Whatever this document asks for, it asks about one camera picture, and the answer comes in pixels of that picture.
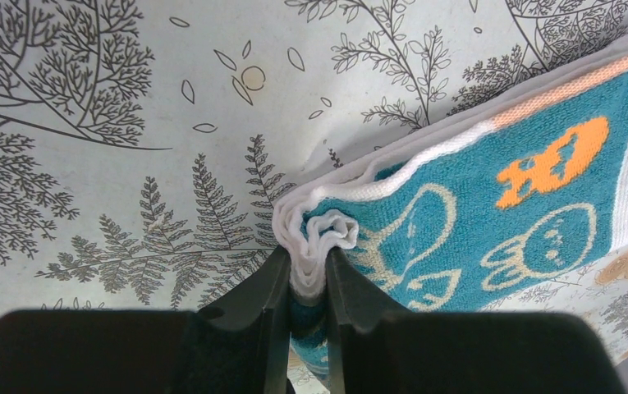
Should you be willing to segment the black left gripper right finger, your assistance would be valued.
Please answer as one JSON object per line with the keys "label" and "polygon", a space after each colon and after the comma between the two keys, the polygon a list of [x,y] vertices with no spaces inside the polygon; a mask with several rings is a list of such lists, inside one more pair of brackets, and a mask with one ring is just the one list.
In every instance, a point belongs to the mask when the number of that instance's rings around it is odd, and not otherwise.
{"label": "black left gripper right finger", "polygon": [[597,335],[562,313],[413,312],[336,248],[325,263],[333,393],[623,393]]}

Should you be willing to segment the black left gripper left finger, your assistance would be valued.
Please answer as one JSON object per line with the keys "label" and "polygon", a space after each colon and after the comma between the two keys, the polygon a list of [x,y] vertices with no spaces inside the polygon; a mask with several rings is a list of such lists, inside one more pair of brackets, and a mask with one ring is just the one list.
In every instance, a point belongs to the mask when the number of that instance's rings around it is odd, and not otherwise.
{"label": "black left gripper left finger", "polygon": [[288,393],[290,267],[277,248],[196,312],[10,312],[0,393]]}

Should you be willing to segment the teal bunny pattern towel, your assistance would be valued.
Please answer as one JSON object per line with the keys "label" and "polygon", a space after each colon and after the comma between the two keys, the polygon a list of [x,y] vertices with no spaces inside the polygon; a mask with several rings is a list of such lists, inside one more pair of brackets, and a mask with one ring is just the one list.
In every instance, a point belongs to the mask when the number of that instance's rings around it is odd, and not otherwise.
{"label": "teal bunny pattern towel", "polygon": [[628,245],[628,41],[281,197],[291,346],[323,384],[328,253],[415,312],[474,312]]}

